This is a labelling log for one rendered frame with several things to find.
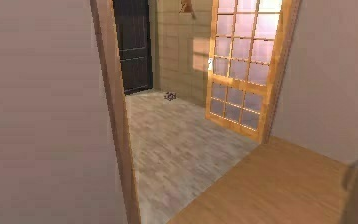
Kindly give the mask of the brown wall ornament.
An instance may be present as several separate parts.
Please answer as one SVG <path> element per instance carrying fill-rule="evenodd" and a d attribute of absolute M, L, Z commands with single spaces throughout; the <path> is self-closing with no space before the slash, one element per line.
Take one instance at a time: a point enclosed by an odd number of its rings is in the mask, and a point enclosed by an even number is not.
<path fill-rule="evenodd" d="M 192 0 L 180 0 L 180 13 L 187 13 L 191 15 L 192 19 L 195 19 L 195 12 L 192 6 Z"/>

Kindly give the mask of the wooden glass-paned room door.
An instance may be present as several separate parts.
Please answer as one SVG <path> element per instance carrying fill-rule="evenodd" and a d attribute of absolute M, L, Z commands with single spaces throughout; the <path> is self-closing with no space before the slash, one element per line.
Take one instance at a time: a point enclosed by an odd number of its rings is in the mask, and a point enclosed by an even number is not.
<path fill-rule="evenodd" d="M 207 119 L 268 141 L 300 2 L 213 0 Z"/>

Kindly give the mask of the dark brown room door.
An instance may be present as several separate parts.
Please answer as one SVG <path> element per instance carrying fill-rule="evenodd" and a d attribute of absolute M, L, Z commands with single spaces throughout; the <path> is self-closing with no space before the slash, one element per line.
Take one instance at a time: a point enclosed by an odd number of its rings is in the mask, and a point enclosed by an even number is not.
<path fill-rule="evenodd" d="M 148 0 L 113 0 L 124 92 L 152 88 Z"/>

